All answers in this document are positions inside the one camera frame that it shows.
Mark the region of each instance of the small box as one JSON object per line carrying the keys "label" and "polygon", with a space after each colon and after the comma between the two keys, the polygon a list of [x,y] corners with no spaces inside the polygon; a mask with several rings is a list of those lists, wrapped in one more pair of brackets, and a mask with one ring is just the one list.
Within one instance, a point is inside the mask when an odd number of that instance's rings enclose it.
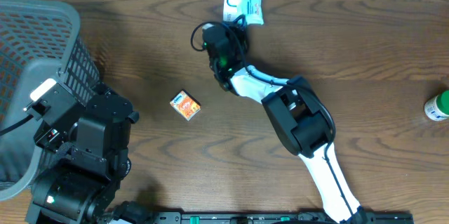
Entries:
{"label": "small box", "polygon": [[176,97],[170,101],[170,105],[187,121],[201,109],[201,106],[184,91],[177,94]]}

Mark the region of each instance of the wood grain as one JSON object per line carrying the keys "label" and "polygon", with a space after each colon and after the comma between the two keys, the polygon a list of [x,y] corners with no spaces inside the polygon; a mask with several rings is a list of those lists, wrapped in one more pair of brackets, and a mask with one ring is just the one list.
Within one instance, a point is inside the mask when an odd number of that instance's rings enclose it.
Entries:
{"label": "wood grain", "polygon": [[[190,48],[197,24],[220,20],[222,0],[60,1],[80,13],[105,82],[140,111],[133,170],[112,205],[321,208],[260,105],[223,92],[207,55]],[[250,27],[250,61],[310,80],[334,116],[340,166],[362,205],[449,223],[448,123],[423,112],[449,84],[449,0],[264,0],[263,13],[265,25]],[[168,104],[181,88],[202,104],[189,122]],[[23,222],[30,197],[0,203],[0,223]]]}

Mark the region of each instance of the black cable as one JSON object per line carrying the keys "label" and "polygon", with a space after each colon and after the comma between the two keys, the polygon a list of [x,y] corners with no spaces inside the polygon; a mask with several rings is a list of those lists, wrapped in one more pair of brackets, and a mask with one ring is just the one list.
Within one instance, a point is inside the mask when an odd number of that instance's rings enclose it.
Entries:
{"label": "black cable", "polygon": [[26,116],[21,121],[19,121],[19,122],[15,123],[14,125],[9,126],[9,127],[5,128],[4,130],[0,131],[0,136],[4,135],[6,133],[11,132],[12,130],[18,128],[19,126],[22,126],[23,124],[27,123],[32,118],[33,118],[33,115]]}
{"label": "black cable", "polygon": [[[237,19],[235,19],[234,22],[238,22],[239,20],[243,20],[243,22],[245,22],[244,19],[245,19],[245,16],[244,16],[244,15],[240,15]],[[346,207],[348,208],[348,210],[349,210],[349,212],[350,212],[350,214],[351,214],[351,217],[352,217],[352,216],[354,215],[354,213],[353,213],[353,211],[352,211],[352,209],[351,209],[351,207],[350,207],[350,205],[349,205],[349,202],[347,201],[347,199],[346,199],[346,197],[345,197],[345,195],[344,195],[344,193],[343,193],[343,189],[342,189],[340,183],[338,182],[337,176],[335,175],[334,169],[332,168],[332,165],[330,164],[330,160],[329,160],[329,157],[328,157],[328,150],[329,150],[329,147],[330,147],[330,145],[332,145],[332,143],[334,142],[334,139],[335,139],[336,128],[335,128],[335,122],[334,122],[332,116],[330,115],[329,111],[327,110],[327,108],[326,108],[326,107],[323,105],[323,103],[316,97],[316,95],[314,95],[314,94],[313,94],[309,89],[307,89],[307,88],[303,88],[303,87],[300,87],[300,86],[293,86],[293,85],[290,85],[290,84],[287,84],[287,83],[285,83],[285,84],[277,83],[277,82],[274,82],[273,79],[272,79],[271,81],[267,81],[266,79],[263,79],[263,78],[261,78],[261,77],[255,76],[255,75],[253,74],[253,72],[251,72],[251,71],[248,69],[248,63],[246,62],[245,53],[243,52],[243,47],[242,47],[242,45],[241,45],[240,42],[239,42],[239,38],[237,37],[236,33],[235,33],[234,31],[232,31],[232,29],[231,29],[228,25],[224,24],[223,22],[208,21],[208,22],[203,22],[203,23],[201,23],[200,25],[198,25],[197,27],[195,27],[194,31],[192,32],[192,36],[191,36],[191,38],[190,38],[190,44],[192,45],[192,48],[193,48],[195,51],[204,51],[204,50],[206,49],[205,47],[203,47],[203,49],[197,49],[197,48],[195,48],[194,45],[193,45],[193,39],[194,39],[194,36],[195,36],[196,31],[197,31],[200,27],[202,27],[202,26],[204,26],[204,25],[207,25],[207,24],[221,25],[221,26],[224,27],[227,31],[229,31],[229,33],[232,35],[232,37],[235,39],[235,41],[236,41],[236,43],[237,43],[237,46],[238,46],[238,49],[239,49],[239,53],[240,53],[240,55],[241,55],[241,60],[242,60],[243,66],[245,67],[245,70],[247,71],[247,73],[248,73],[250,76],[254,77],[255,79],[257,79],[257,80],[259,80],[259,81],[262,81],[262,82],[264,82],[264,83],[271,84],[271,85],[274,85],[274,86],[287,87],[287,88],[290,88],[290,89],[292,89],[292,90],[299,89],[299,90],[302,92],[302,93],[301,93],[302,95],[305,94],[308,98],[311,98],[316,104],[319,105],[320,111],[323,113],[323,115],[325,115],[324,117],[325,117],[326,121],[328,122],[328,124],[329,124],[329,126],[331,127],[331,130],[332,130],[332,133],[331,133],[331,136],[330,136],[330,140],[329,140],[328,144],[326,145],[326,147],[325,147],[325,149],[324,149],[324,159],[325,159],[327,165],[329,166],[330,172],[332,173],[332,176],[333,176],[333,178],[334,178],[334,180],[335,180],[335,183],[337,184],[338,190],[340,191],[340,194],[341,194],[341,196],[342,196],[342,198],[343,198],[343,200],[344,200],[344,203],[346,204]]]}
{"label": "black cable", "polygon": [[315,215],[313,215],[313,214],[311,214],[311,213],[307,213],[307,212],[305,212],[305,213],[301,213],[301,212],[299,212],[299,215],[301,216],[301,215],[303,215],[303,214],[307,214],[308,216],[311,216],[311,220],[312,221],[316,221],[316,220],[319,220],[319,218],[317,217],[317,216],[315,216]]}

